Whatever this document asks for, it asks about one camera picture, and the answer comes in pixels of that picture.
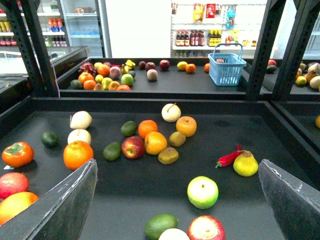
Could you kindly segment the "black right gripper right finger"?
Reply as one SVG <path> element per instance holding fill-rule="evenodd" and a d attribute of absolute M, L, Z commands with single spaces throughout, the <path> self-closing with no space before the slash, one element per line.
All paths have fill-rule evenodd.
<path fill-rule="evenodd" d="M 320 238 L 320 192 L 268 159 L 258 167 L 263 194 L 286 240 Z"/>

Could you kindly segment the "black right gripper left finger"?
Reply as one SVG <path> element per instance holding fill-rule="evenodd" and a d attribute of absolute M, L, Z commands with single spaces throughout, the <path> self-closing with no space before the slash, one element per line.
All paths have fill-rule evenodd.
<path fill-rule="evenodd" d="M 2 240 L 78 240 L 98 179 L 90 159 L 26 210 L 0 227 Z"/>

